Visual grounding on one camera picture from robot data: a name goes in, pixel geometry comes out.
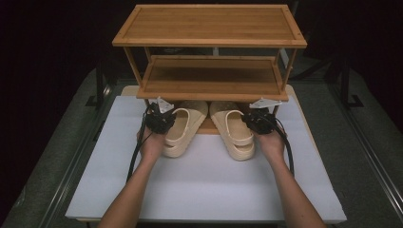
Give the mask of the metal frame rail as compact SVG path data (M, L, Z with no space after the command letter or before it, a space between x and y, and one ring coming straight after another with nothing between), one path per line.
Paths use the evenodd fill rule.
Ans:
M86 228L81 221L67 218L66 211L121 90L120 85L107 85L101 91L100 107L92 103L96 93L93 85L83 84L74 96L38 164L44 189L38 199L44 203L44 212L36 228Z
M338 85L328 85L328 89L403 225L403 136L368 91L349 94L344 101Z

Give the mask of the black metal stand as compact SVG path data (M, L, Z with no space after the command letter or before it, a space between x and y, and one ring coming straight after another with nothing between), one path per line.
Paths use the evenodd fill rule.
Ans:
M94 106L96 110L98 110L105 99L104 95L104 70L102 63L99 62L95 67L95 79L96 79L96 95L94 97L90 97L86 105L87 106Z
M350 67L348 60L343 58L341 60L340 100L347 109L351 107L363 107L364 104L357 95L349 95L349 87Z

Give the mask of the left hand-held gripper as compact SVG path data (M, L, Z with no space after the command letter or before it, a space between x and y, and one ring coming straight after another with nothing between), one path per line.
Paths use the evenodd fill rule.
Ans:
M174 105L161 97L151 103L145 112L145 125L157 134L166 134L175 120Z

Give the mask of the person's right hand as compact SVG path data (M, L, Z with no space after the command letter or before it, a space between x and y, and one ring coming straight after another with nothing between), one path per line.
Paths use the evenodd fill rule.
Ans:
M259 142L261 152L270 164L279 162L285 163L285 144L282 137L277 131L261 135L258 133L254 133L254 135Z

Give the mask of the three-tier bamboo shoe rack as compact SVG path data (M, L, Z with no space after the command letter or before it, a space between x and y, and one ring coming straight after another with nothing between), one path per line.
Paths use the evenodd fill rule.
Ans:
M138 5L112 41L128 58L134 47L289 48L307 43L285 5ZM291 63L274 56L146 55L144 73L136 73L137 98L150 101L201 100L253 103L287 101Z

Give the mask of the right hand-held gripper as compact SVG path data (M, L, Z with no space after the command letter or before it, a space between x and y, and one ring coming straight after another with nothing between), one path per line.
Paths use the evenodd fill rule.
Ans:
M247 127L252 131L264 135L273 131L278 131L278 119L269 108L282 104L282 101L260 98L254 103L249 104L249 111L241 116Z

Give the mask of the white table sheet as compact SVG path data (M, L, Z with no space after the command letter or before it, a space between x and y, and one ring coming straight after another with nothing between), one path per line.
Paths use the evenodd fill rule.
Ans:
M118 96L66 211L78 220L99 219L126 182L145 104ZM322 219L345 220L298 101L282 104L278 118L292 148L295 177ZM144 196L144 220L281 221L273 172L257 151L235 161L218 135L196 135L183 155L157 161Z

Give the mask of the person's left hand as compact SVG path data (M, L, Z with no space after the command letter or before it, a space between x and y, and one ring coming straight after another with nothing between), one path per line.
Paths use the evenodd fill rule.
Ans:
M164 134L153 133L146 127L140 148L141 163L154 164L163 153L164 144Z

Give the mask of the beige foam clog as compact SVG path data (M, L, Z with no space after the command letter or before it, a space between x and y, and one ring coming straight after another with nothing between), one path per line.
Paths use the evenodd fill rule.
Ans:
M169 129L163 148L168 158L178 158L196 135L208 112L205 101L185 101L174 111L176 115L173 126Z
M241 119L243 113L233 102L212 102L209 114L218 129L230 157L246 161L255 153L254 135Z

